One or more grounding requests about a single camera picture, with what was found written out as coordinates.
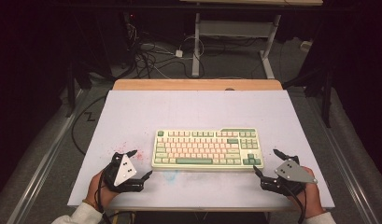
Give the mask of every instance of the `keyboard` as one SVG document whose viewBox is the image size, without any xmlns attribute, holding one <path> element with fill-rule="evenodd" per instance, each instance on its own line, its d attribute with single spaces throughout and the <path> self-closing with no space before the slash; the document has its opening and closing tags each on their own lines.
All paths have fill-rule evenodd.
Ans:
<svg viewBox="0 0 382 224">
<path fill-rule="evenodd" d="M 256 129 L 158 130 L 152 167 L 168 170 L 241 171 L 263 168 Z"/>
</svg>

